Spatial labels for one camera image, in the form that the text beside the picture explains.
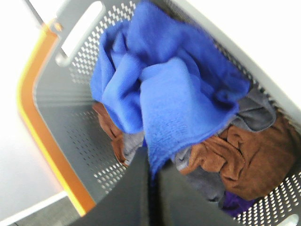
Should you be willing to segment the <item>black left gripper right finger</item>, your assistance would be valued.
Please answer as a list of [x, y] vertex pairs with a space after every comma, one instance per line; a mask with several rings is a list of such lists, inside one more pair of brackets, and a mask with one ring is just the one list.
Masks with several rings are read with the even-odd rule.
[[164, 226], [236, 226], [230, 216], [211, 205], [173, 164], [158, 173], [158, 196]]

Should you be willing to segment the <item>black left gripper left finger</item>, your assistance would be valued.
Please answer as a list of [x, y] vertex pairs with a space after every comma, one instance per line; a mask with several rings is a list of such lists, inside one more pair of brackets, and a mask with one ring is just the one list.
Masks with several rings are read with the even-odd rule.
[[147, 148], [139, 148], [122, 179], [79, 226], [149, 226], [149, 164]]

